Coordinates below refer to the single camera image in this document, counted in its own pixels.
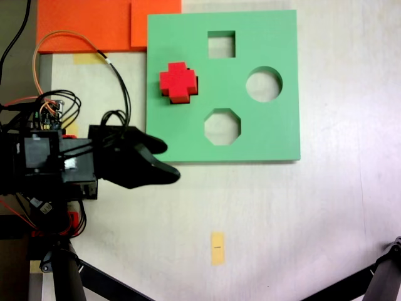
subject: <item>black metal leg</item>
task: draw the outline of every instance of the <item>black metal leg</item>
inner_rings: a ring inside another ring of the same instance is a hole
[[[81,260],[82,284],[109,301],[155,301]]]
[[[400,285],[400,265],[387,259],[378,265],[363,301],[396,301]]]
[[[56,300],[86,301],[78,265],[73,254],[65,250],[55,250],[51,266],[55,281]]]
[[[373,278],[371,271],[374,270],[375,265],[370,265],[303,301],[352,301],[367,291],[370,280]]]

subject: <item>orange foam board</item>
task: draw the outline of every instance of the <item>orange foam board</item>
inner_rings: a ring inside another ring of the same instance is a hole
[[[180,14],[181,0],[132,0],[131,48],[146,51],[149,14]]]
[[[47,33],[65,29],[85,35],[104,52],[130,51],[131,1],[38,0],[36,42]],[[82,39],[66,34],[49,38],[39,52],[84,53],[94,49]]]

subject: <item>red cross-shaped block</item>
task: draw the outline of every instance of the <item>red cross-shaped block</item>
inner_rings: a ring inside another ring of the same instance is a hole
[[[160,89],[172,103],[189,103],[190,96],[198,93],[195,70],[190,70],[184,61],[169,63],[167,72],[160,72]]]

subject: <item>orange wire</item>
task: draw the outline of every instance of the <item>orange wire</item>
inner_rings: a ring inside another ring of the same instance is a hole
[[[34,224],[32,224],[30,221],[26,220],[22,215],[20,215],[17,211],[15,211],[12,207],[10,207],[3,199],[0,199],[0,204],[2,204],[5,208],[7,208],[8,210],[10,210],[11,212],[13,212],[14,214],[16,214],[17,216],[19,216],[21,219],[23,219],[27,224],[29,224],[32,228],[34,229],[38,229],[37,227],[35,227]]]
[[[95,44],[93,44],[86,36],[84,36],[83,34],[77,33],[75,31],[71,31],[71,30],[56,30],[56,31],[52,31],[50,33],[48,33],[47,35],[45,35],[38,43],[38,45],[36,45],[35,51],[33,53],[33,59],[32,59],[32,73],[33,73],[33,80],[35,82],[36,88],[38,89],[39,94],[43,94],[43,90],[40,87],[39,84],[39,80],[38,80],[38,74],[36,72],[36,59],[38,57],[38,51],[40,46],[43,44],[44,41],[46,41],[50,36],[56,35],[56,34],[71,34],[73,36],[78,36],[81,39],[84,39],[85,41],[87,41],[89,44],[92,45],[92,47],[98,51],[98,48],[95,46]]]
[[[12,105],[12,104],[17,103],[17,102],[23,102],[24,100],[36,99],[36,98],[37,98],[37,96],[22,97],[22,98],[18,98],[18,99],[12,100],[12,101],[6,103],[4,106],[8,107],[9,105]]]

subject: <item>green shape sorter board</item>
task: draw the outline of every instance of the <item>green shape sorter board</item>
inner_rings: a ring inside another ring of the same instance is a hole
[[[235,37],[235,57],[209,58],[208,37],[227,33]],[[178,61],[195,70],[199,94],[172,105],[161,94],[160,72]],[[282,81],[270,102],[246,90],[250,74],[263,68]],[[204,122],[227,109],[241,119],[241,134],[231,145],[214,145]],[[147,133],[168,144],[161,161],[299,160],[296,11],[150,15]]]

